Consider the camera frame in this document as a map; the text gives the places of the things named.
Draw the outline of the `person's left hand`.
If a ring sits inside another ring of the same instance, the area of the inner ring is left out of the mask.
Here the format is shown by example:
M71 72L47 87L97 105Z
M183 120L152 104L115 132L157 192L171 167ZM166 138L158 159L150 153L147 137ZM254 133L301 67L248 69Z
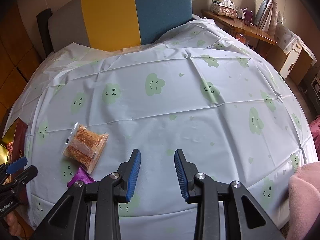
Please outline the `person's left hand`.
M19 236L22 232L22 227L18 223L17 217L15 216L14 212L11 212L6 215L4 219L9 227L9 233L12 236Z

